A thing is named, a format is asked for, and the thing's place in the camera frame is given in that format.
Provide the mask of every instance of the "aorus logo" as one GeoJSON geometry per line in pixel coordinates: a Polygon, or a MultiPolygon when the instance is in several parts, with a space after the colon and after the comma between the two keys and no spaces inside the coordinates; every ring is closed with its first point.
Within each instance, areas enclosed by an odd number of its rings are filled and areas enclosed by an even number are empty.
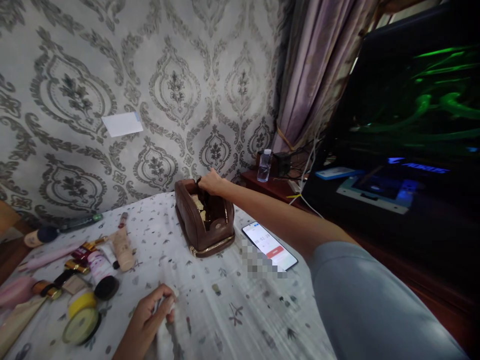
{"type": "MultiPolygon", "coordinates": [[[[404,157],[389,157],[388,158],[388,163],[389,164],[400,164],[400,160],[405,159],[404,157]]],[[[401,166],[407,166],[409,168],[414,168],[414,169],[420,169],[420,170],[425,170],[431,173],[437,173],[437,174],[445,174],[446,172],[449,172],[450,170],[448,169],[442,169],[439,167],[434,167],[434,166],[427,166],[427,165],[420,165],[414,162],[406,162],[401,164],[401,166]]]]}

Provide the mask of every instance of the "patterned tablecloth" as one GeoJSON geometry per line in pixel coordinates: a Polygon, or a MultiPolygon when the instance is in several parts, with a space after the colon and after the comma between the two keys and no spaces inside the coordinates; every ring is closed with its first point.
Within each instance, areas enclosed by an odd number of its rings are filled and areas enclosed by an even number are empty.
{"type": "MultiPolygon", "coordinates": [[[[110,235],[117,230],[123,212],[129,214],[126,226],[132,247],[137,248],[137,260],[130,271],[117,276],[117,294],[97,306],[103,319],[95,336],[82,346],[62,342],[70,298],[64,293],[44,303],[5,359],[110,359],[138,301],[159,283],[166,283],[178,295],[175,323],[165,331],[160,327],[148,359],[335,358],[315,304],[309,268],[295,250],[285,246],[298,259],[287,278],[248,273],[242,253],[253,247],[247,245],[240,229],[254,220],[239,208],[235,208],[235,243],[205,259],[193,257],[188,250],[173,193],[107,211],[103,221],[59,236],[34,249],[28,259],[110,235]]],[[[53,281],[66,259],[32,275],[53,281]]],[[[14,272],[6,284],[21,275],[14,272]]],[[[90,274],[84,278],[92,282],[90,274]]],[[[0,314],[0,320],[6,315],[0,314]]]]}

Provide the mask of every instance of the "cosmetics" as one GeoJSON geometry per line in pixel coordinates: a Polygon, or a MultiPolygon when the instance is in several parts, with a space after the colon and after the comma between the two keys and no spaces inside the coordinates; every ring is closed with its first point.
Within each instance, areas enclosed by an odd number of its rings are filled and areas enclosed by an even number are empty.
{"type": "Polygon", "coordinates": [[[135,257],[132,254],[129,240],[127,238],[127,227],[124,226],[110,236],[113,252],[115,253],[120,269],[126,272],[134,267],[135,257]]]}
{"type": "Polygon", "coordinates": [[[108,239],[109,239],[108,236],[102,236],[101,238],[98,238],[98,239],[95,240],[95,241],[87,242],[86,244],[88,244],[88,245],[91,246],[91,247],[96,247],[97,245],[100,245],[100,244],[105,243],[106,241],[108,241],[108,239]]]}
{"type": "Polygon", "coordinates": [[[88,256],[88,264],[93,275],[95,284],[99,284],[103,278],[107,276],[115,276],[117,271],[110,265],[109,261],[103,256],[100,251],[92,252],[88,256]]]}
{"type": "Polygon", "coordinates": [[[97,299],[90,288],[84,288],[68,300],[68,316],[73,318],[80,310],[97,307],[97,299]]]}
{"type": "Polygon", "coordinates": [[[42,298],[49,298],[50,300],[56,300],[62,295],[62,290],[47,280],[40,280],[33,284],[31,288],[32,293],[40,295],[42,298]]]}
{"type": "Polygon", "coordinates": [[[22,276],[0,289],[0,308],[14,308],[27,302],[34,295],[32,286],[37,282],[30,276],[22,276]]]}
{"type": "Polygon", "coordinates": [[[121,217],[120,217],[120,225],[118,225],[118,228],[121,229],[125,226],[125,224],[127,223],[127,219],[129,218],[129,213],[128,212],[124,212],[121,217]]]}
{"type": "Polygon", "coordinates": [[[102,316],[94,308],[84,308],[70,319],[63,330],[62,340],[65,344],[83,345],[99,329],[102,316]]]}
{"type": "Polygon", "coordinates": [[[75,270],[77,273],[86,275],[90,272],[88,262],[82,262],[76,259],[70,259],[65,263],[65,269],[75,270]]]}
{"type": "Polygon", "coordinates": [[[95,286],[95,296],[100,300],[107,301],[114,297],[120,287],[119,281],[113,276],[104,277],[95,286]]]}
{"type": "Polygon", "coordinates": [[[68,221],[65,221],[60,225],[60,228],[58,229],[61,233],[69,233],[74,230],[82,229],[84,227],[87,227],[91,224],[94,224],[96,222],[99,222],[102,220],[104,216],[102,214],[96,214],[92,215],[89,217],[84,217],[80,219],[71,219],[68,221]]]}
{"type": "Polygon", "coordinates": [[[119,289],[119,281],[115,278],[117,271],[99,251],[88,257],[91,274],[95,281],[95,296],[100,300],[111,299],[119,289]]]}
{"type": "Polygon", "coordinates": [[[34,297],[28,302],[17,305],[6,318],[0,326],[0,359],[4,358],[44,302],[44,297],[34,297]]]}
{"type": "Polygon", "coordinates": [[[107,258],[107,260],[110,262],[110,264],[115,270],[120,267],[119,262],[117,261],[117,258],[115,257],[115,254],[110,244],[100,244],[97,245],[96,248],[103,254],[103,256],[107,258]]]}
{"type": "Polygon", "coordinates": [[[63,247],[61,249],[51,251],[43,256],[33,258],[27,262],[21,263],[18,266],[19,272],[24,272],[26,270],[35,270],[41,268],[42,266],[49,264],[57,259],[64,257],[65,255],[70,254],[72,251],[77,249],[81,244],[75,243],[70,246],[63,247]]]}
{"type": "Polygon", "coordinates": [[[79,246],[74,252],[72,252],[71,256],[82,263],[86,263],[88,261],[87,259],[92,253],[92,251],[90,251],[87,247],[90,247],[91,249],[95,248],[94,246],[89,246],[88,243],[85,242],[83,243],[83,245],[79,246]]]}
{"type": "Polygon", "coordinates": [[[76,271],[72,269],[65,270],[53,283],[57,288],[62,288],[71,295],[75,295],[88,287],[87,283],[76,275],[76,271]]]}
{"type": "Polygon", "coordinates": [[[53,226],[44,226],[31,232],[23,238],[23,242],[29,248],[36,248],[40,245],[50,243],[57,238],[59,231],[53,226]]]}

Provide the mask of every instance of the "smartphone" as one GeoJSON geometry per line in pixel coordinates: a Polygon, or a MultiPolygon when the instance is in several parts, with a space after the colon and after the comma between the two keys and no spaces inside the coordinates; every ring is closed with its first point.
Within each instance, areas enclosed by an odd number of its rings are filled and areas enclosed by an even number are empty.
{"type": "Polygon", "coordinates": [[[299,262],[258,222],[252,222],[242,231],[267,258],[271,259],[273,265],[280,267],[283,271],[287,271],[299,262]]]}

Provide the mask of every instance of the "red button on screen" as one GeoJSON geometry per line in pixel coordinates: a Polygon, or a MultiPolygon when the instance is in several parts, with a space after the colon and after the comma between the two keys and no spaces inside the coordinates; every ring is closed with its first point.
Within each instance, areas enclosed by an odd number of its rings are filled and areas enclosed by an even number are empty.
{"type": "Polygon", "coordinates": [[[273,258],[275,255],[280,254],[283,250],[284,250],[283,247],[277,246],[277,247],[274,248],[272,251],[270,251],[270,252],[266,255],[266,257],[269,258],[269,259],[271,259],[271,258],[273,258]]]}

